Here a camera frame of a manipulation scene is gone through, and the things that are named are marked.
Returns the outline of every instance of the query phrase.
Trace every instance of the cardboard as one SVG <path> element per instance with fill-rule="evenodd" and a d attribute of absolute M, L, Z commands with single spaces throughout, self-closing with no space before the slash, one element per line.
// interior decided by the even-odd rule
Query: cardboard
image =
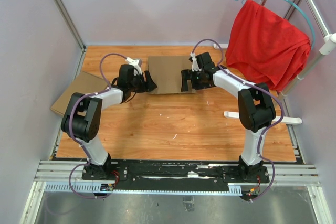
<path fill-rule="evenodd" d="M 148 57 L 148 70 L 157 88 L 151 94 L 195 93 L 188 81 L 189 91 L 181 92 L 181 70 L 191 69 L 188 56 Z"/>
<path fill-rule="evenodd" d="M 50 109 L 56 114 L 64 116 L 73 93 L 93 93 L 103 90 L 106 87 L 107 84 L 102 78 L 81 71 Z"/>

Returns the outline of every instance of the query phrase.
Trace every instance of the wooden surface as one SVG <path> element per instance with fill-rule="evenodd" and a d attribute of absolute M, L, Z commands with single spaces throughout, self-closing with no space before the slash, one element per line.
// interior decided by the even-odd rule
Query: wooden surface
<path fill-rule="evenodd" d="M 142 59 L 144 70 L 148 56 L 189 57 L 191 50 L 190 46 L 90 46 L 82 70 L 100 76 L 99 61 L 110 52 Z M 219 51 L 212 47 L 200 46 L 196 54 L 206 51 L 215 63 L 220 60 Z M 123 63 L 118 56 L 107 58 L 103 63 L 107 78 L 118 76 Z M 129 103 L 104 110 L 98 134 L 112 158 L 236 161 L 243 150 L 245 131 L 239 120 L 223 116 L 225 110 L 238 111 L 238 103 L 221 88 L 197 94 L 139 93 Z M 274 161 L 295 161 L 285 125 L 277 125 L 267 133 L 264 156 Z M 85 155 L 63 134 L 57 157 Z"/>

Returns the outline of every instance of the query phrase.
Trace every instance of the purple cable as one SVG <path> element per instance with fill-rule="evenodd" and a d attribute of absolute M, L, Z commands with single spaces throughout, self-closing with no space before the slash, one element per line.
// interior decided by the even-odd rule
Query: purple cable
<path fill-rule="evenodd" d="M 85 95 L 83 95 L 82 97 L 80 97 L 80 98 L 75 102 L 75 104 L 73 105 L 73 108 L 72 108 L 72 110 L 71 110 L 71 114 L 70 114 L 70 119 L 69 119 L 69 133 L 70 133 L 70 137 L 72 138 L 72 140 L 74 140 L 76 143 L 78 143 L 78 144 L 82 147 L 83 151 L 85 152 L 85 154 L 88 156 L 88 159 L 89 159 L 87 163 L 76 165 L 76 166 L 72 169 L 72 171 L 70 172 L 70 175 L 69 175 L 69 186 L 70 186 L 71 191 L 72 191 L 74 194 L 76 194 L 76 195 L 78 195 L 78 196 L 80 196 L 80 197 L 82 197 L 82 198 L 84 198 L 84 199 L 104 199 L 104 198 L 108 197 L 110 194 L 107 194 L 106 196 L 97 196 L 97 197 L 96 197 L 96 196 L 85 196 L 85 195 L 83 195 L 83 194 L 80 194 L 80 193 L 76 192 L 75 189 L 73 188 L 72 184 L 71 184 L 71 177 L 72 177 L 74 171 L 75 171 L 78 167 L 80 167 L 80 166 L 89 166 L 89 165 L 91 164 L 91 155 L 90 155 L 90 153 L 89 153 L 88 150 L 85 148 L 85 146 L 82 145 L 82 143 L 81 143 L 80 141 L 78 141 L 78 140 L 75 138 L 74 131 L 73 131 L 73 129 L 72 129 L 72 123 L 73 123 L 73 120 L 74 120 L 74 117 L 73 117 L 73 116 L 75 115 L 75 111 L 76 111 L 76 108 L 77 108 L 77 106 L 79 105 L 79 103 L 80 103 L 82 100 L 84 100 L 86 97 L 90 97 L 90 96 L 97 95 L 97 94 L 103 94 L 103 93 L 105 93 L 105 92 L 107 92 L 107 91 L 110 91 L 110 89 L 111 89 L 111 83 L 108 81 L 108 79 L 106 79 L 106 77 L 105 77 L 105 75 L 104 75 L 104 73 L 103 73 L 103 71 L 102 71 L 102 63 L 103 63 L 103 61 L 106 59 L 106 57 L 108 57 L 108 56 L 110 56 L 110 55 L 117 55 L 117 56 L 120 56 L 120 57 L 126 59 L 126 57 L 125 57 L 124 55 L 111 53 L 111 54 L 107 54 L 107 55 L 105 55 L 105 56 L 100 60 L 100 62 L 99 62 L 99 70 L 100 70 L 101 76 L 104 78 L 104 81 L 108 84 L 109 87 L 108 87 L 107 89 L 101 90 L 101 91 L 99 91 L 99 92 L 96 92 L 96 93 L 90 93 L 90 94 L 85 94 Z"/>
<path fill-rule="evenodd" d="M 109 80 L 105 77 L 104 73 L 103 73 L 103 68 L 102 68 L 102 64 L 103 64 L 103 61 L 105 60 L 106 57 L 109 57 L 110 55 L 116 55 L 116 56 L 120 56 L 122 58 L 124 58 L 125 60 L 127 59 L 127 57 L 125 57 L 124 55 L 121 55 L 121 54 L 117 54 L 115 52 L 112 52 L 110 54 L 107 54 L 105 55 L 101 60 L 100 60 L 100 63 L 99 63 L 99 71 L 100 71 L 100 74 L 101 76 L 103 77 L 104 81 L 107 83 L 107 85 L 109 86 L 109 88 L 111 88 L 111 83 L 109 82 Z"/>
<path fill-rule="evenodd" d="M 270 126 L 266 127 L 266 128 L 261 132 L 261 135 L 260 135 L 260 138 L 259 138 L 259 141 L 258 141 L 257 153 L 258 153 L 258 155 L 260 156 L 260 158 L 262 158 L 263 160 L 265 160 L 265 161 L 267 161 L 267 162 L 269 162 L 269 163 L 271 164 L 271 166 L 272 166 L 272 179 L 271 179 L 269 185 L 267 186 L 267 188 L 266 188 L 261 194 L 259 194 L 259 195 L 258 195 L 257 197 L 255 197 L 254 199 L 251 199 L 251 201 L 255 201 L 255 200 L 259 199 L 262 195 L 264 195 L 264 194 L 271 188 L 271 186 L 272 186 L 272 184 L 273 184 L 273 182 L 274 182 L 274 179 L 275 179 L 275 166 L 274 166 L 273 161 L 270 160 L 270 159 L 268 159 L 268 158 L 263 157 L 263 156 L 260 154 L 260 146 L 261 146 L 261 142 L 262 142 L 263 136 L 265 135 L 265 133 L 266 133 L 270 128 L 272 128 L 273 126 L 279 124 L 279 123 L 282 121 L 282 119 L 284 118 L 283 115 L 284 115 L 285 112 L 284 112 L 282 103 L 278 100 L 278 98 L 277 98 L 275 95 L 271 94 L 270 92 L 268 92 L 268 91 L 266 91 L 265 89 L 262 89 L 262 88 L 260 88 L 260 87 L 254 86 L 254 85 L 249 84 L 249 83 L 247 83 L 247 82 L 244 83 L 244 80 L 242 80 L 242 79 L 236 77 L 236 76 L 233 75 L 233 74 L 230 74 L 229 72 L 227 72 L 227 71 L 221 66 L 221 63 L 222 63 L 222 61 L 224 60 L 224 52 L 223 52 L 223 49 L 222 49 L 222 47 L 220 46 L 220 44 L 219 44 L 218 42 L 216 42 L 215 40 L 213 40 L 213 39 L 202 39 L 201 41 L 199 41 L 199 42 L 195 45 L 195 47 L 194 47 L 192 53 L 194 53 L 195 50 L 196 50 L 196 48 L 197 48 L 197 46 L 198 46 L 200 43 L 204 42 L 204 41 L 211 41 L 211 42 L 215 43 L 215 44 L 218 46 L 219 50 L 221 51 L 222 56 L 221 56 L 220 62 L 217 63 L 217 65 L 218 65 L 218 67 L 220 68 L 221 71 L 223 71 L 225 74 L 229 75 L 231 78 L 233 78 L 233 79 L 239 81 L 240 83 L 242 83 L 242 84 L 244 84 L 244 85 L 246 85 L 246 86 L 248 86 L 248 87 L 250 87 L 250 88 L 254 88 L 254 89 L 256 89 L 256 90 L 259 90 L 259 91 L 261 91 L 261 92 L 263 92 L 263 93 L 269 95 L 270 97 L 272 97 L 272 98 L 279 104 L 279 107 L 280 107 L 280 109 L 281 109 L 281 116 L 280 116 L 279 120 L 276 121 L 275 123 L 271 124 Z"/>

